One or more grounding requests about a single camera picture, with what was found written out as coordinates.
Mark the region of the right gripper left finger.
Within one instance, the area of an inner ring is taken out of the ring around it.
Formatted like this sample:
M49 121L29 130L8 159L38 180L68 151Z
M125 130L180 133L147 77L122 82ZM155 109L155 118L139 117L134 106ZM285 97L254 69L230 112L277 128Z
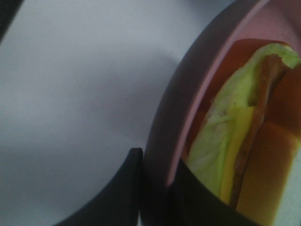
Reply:
M132 148L110 182L58 226L136 226L143 151Z

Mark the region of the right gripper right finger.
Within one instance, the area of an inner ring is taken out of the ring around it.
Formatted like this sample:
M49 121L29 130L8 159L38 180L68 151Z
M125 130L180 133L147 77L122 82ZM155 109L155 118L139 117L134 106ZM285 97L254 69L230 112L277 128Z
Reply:
M143 172L140 217L143 226L254 226L207 190L183 161L174 182L162 191Z

